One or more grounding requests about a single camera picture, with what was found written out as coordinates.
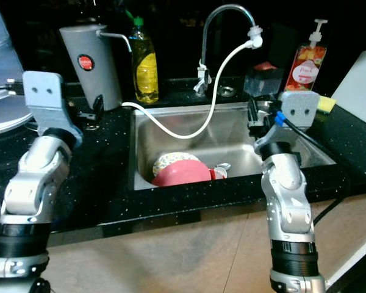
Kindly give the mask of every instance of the yellow dish soap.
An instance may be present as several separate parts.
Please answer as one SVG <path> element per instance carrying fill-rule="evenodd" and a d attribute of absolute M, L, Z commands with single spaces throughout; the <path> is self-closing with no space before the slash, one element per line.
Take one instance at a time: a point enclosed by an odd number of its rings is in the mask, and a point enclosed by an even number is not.
<path fill-rule="evenodd" d="M 134 18 L 134 27 L 129 36 L 132 47 L 132 71 L 137 100 L 151 104 L 159 99 L 156 54 L 152 40 L 143 29 L 143 18 Z"/>

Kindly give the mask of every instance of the tile floor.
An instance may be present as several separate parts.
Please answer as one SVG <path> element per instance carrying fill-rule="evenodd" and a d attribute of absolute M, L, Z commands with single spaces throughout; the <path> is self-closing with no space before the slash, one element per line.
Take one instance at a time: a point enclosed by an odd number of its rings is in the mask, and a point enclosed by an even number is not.
<path fill-rule="evenodd" d="M 314 214 L 328 204 L 313 204 Z M 197 223 L 52 247 L 43 277 L 56 293 L 270 293 L 265 219 L 245 207 L 215 209 Z M 366 196 L 347 199 L 316 232 L 328 277 L 366 237 Z"/>

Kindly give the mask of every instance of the cutting board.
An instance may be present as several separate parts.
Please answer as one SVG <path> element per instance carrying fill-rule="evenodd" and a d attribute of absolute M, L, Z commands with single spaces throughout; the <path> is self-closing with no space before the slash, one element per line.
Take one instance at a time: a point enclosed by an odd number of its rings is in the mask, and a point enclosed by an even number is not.
<path fill-rule="evenodd" d="M 337 105 L 366 122 L 366 51 L 363 51 L 332 95 Z"/>

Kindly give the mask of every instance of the white hose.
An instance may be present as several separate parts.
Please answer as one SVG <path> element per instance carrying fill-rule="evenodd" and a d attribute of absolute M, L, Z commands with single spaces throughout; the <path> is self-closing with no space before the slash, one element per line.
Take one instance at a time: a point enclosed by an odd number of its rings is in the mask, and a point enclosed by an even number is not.
<path fill-rule="evenodd" d="M 203 123 L 202 127 L 199 128 L 197 131 L 195 131 L 193 134 L 189 134 L 187 136 L 181 136 L 179 134 L 173 133 L 168 128 L 166 128 L 163 124 L 161 124 L 159 121 L 157 121 L 157 119 L 154 118 L 152 116 L 152 114 L 150 114 L 146 109 L 144 109 L 143 107 L 141 107 L 138 104 L 135 104 L 135 103 L 132 103 L 132 102 L 125 102 L 125 103 L 122 104 L 122 106 L 123 107 L 129 106 L 129 107 L 137 108 L 138 110 L 143 112 L 146 116 L 148 116 L 148 118 L 150 120 L 152 120 L 159 128 L 161 128 L 163 131 L 168 133 L 170 136 L 173 136 L 177 139 L 192 139 L 193 137 L 196 137 L 198 134 L 200 134 L 202 131 L 204 131 L 206 129 L 207 125 L 209 124 L 210 120 L 212 119 L 213 112 L 214 112 L 214 107 L 215 107 L 215 100 L 217 98 L 218 83 L 220 81 L 220 77 L 221 77 L 222 71 L 224 70 L 224 67 L 232 59 L 232 57 L 235 56 L 238 52 L 240 52 L 241 50 L 243 50 L 245 48 L 250 48 L 250 47 L 252 47 L 252 41 L 251 40 L 249 40 L 249 41 L 245 42 L 244 44 L 238 46 L 222 62 L 221 66 L 220 66 L 220 69 L 218 70 L 217 76 L 215 78 L 215 82 L 214 82 L 213 99 L 212 99 L 212 105 L 210 107 L 209 115 L 207 116 L 207 119 Z"/>

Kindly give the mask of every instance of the blue connector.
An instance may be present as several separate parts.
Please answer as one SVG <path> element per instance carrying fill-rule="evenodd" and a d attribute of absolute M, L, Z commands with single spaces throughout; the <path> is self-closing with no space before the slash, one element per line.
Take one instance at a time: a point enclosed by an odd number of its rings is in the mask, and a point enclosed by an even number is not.
<path fill-rule="evenodd" d="M 281 111 L 278 111 L 276 113 L 276 117 L 275 117 L 275 123 L 278 124 L 279 126 L 283 125 L 283 122 L 286 120 L 286 116 L 283 115 L 283 113 Z"/>

